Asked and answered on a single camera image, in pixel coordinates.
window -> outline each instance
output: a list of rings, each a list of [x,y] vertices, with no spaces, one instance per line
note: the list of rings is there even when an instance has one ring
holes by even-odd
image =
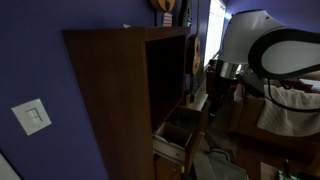
[[[211,0],[207,29],[207,43],[204,55],[204,67],[219,51],[226,6],[220,0]]]

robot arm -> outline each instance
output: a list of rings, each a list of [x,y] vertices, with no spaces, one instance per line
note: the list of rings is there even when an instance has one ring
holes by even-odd
[[[228,24],[216,71],[233,79],[248,64],[271,79],[320,70],[320,35],[289,28],[265,10],[237,13]]]

light switch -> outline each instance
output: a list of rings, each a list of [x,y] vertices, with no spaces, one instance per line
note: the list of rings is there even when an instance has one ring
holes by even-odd
[[[35,99],[11,109],[27,135],[31,135],[51,124],[51,120],[40,99]]]
[[[35,117],[39,117],[39,114],[38,114],[36,108],[30,109],[30,110],[26,111],[26,113],[27,113],[27,116],[28,116],[29,119],[32,119],[32,118],[35,118]]]

drawer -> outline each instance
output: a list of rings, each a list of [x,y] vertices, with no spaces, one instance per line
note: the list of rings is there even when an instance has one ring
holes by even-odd
[[[156,154],[173,162],[184,164],[186,147],[193,133],[170,123],[163,123],[153,139]]]
[[[210,103],[202,111],[178,106],[156,132],[153,148],[156,154],[185,168],[189,173],[193,158],[207,125]]]

cable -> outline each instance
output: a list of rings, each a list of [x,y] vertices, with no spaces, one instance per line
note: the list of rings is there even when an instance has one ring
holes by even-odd
[[[288,106],[285,106],[283,104],[280,104],[278,101],[276,101],[275,99],[273,99],[272,95],[271,95],[271,88],[270,88],[270,79],[268,78],[268,93],[269,93],[269,97],[267,96],[264,96],[266,99],[268,99],[269,101],[271,101],[273,104],[283,108],[283,109],[286,109],[286,110],[289,110],[289,111],[295,111],[295,112],[302,112],[302,113],[314,113],[314,112],[320,112],[320,108],[316,108],[316,109],[296,109],[296,108],[292,108],[292,107],[288,107]]]

